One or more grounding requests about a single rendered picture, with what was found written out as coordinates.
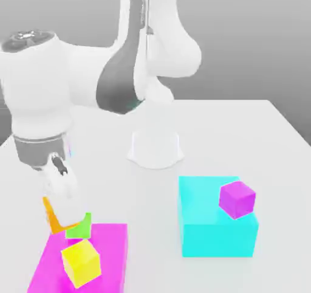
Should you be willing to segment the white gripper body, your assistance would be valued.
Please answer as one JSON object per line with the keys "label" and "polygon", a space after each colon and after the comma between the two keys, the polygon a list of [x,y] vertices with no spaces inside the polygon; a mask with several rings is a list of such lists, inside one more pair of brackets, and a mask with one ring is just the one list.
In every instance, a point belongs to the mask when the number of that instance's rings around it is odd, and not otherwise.
{"label": "white gripper body", "polygon": [[71,168],[61,174],[57,168],[44,169],[47,180],[47,197],[54,214],[63,227],[71,226],[84,219],[86,208]]}

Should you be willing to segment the small orange cube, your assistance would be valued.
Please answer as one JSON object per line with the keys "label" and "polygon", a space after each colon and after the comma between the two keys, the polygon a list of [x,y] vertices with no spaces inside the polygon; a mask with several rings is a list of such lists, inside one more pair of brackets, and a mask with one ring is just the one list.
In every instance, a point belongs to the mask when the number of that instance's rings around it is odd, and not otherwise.
{"label": "small orange cube", "polygon": [[54,214],[53,208],[50,205],[50,202],[49,202],[49,199],[48,199],[47,196],[43,196],[43,204],[44,204],[44,207],[45,207],[45,210],[46,210],[47,222],[49,223],[50,230],[51,230],[52,234],[56,234],[56,233],[59,233],[59,232],[62,232],[62,231],[74,228],[74,227],[76,227],[77,225],[80,224],[78,222],[78,223],[75,223],[75,224],[72,224],[72,225],[69,225],[69,226],[62,226],[59,223],[56,215]]}

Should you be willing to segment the small green cube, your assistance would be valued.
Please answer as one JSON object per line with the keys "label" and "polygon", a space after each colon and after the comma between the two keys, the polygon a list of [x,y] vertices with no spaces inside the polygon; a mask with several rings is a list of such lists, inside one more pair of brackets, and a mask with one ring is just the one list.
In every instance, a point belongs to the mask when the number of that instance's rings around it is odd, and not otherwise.
{"label": "small green cube", "polygon": [[87,212],[84,219],[77,226],[66,230],[66,239],[89,239],[91,237],[92,218]]}

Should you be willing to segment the small yellow cube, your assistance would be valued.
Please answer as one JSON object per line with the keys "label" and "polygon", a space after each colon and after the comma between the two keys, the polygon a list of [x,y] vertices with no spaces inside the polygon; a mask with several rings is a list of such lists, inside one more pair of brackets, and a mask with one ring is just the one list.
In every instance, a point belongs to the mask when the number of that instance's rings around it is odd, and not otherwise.
{"label": "small yellow cube", "polygon": [[61,250],[64,270],[75,289],[101,275],[100,255],[89,240],[79,241]]}

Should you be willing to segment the small purple cube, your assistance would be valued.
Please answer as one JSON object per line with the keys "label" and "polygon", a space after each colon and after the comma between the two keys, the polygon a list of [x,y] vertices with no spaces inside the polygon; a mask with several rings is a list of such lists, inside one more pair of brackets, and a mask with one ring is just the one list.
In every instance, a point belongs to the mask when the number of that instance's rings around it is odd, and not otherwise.
{"label": "small purple cube", "polygon": [[219,207],[232,219],[239,219],[253,212],[256,192],[242,181],[234,181],[220,188]]}

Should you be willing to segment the large magenta box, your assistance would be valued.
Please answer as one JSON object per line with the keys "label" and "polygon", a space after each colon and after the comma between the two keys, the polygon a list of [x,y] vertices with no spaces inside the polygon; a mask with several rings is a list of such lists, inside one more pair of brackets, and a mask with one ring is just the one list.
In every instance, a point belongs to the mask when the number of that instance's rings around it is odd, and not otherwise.
{"label": "large magenta box", "polygon": [[27,293],[124,293],[128,254],[126,224],[92,224],[89,240],[100,255],[101,276],[75,289],[67,276],[61,251],[78,240],[60,232],[50,235]]}

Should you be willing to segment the large cyan box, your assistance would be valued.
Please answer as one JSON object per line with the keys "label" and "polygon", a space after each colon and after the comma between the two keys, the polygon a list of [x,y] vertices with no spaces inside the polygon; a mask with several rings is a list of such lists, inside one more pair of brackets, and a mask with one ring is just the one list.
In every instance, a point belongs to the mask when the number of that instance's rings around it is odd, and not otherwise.
{"label": "large cyan box", "polygon": [[219,207],[220,188],[237,176],[179,177],[183,257],[252,257],[259,223],[254,212],[232,219]]}

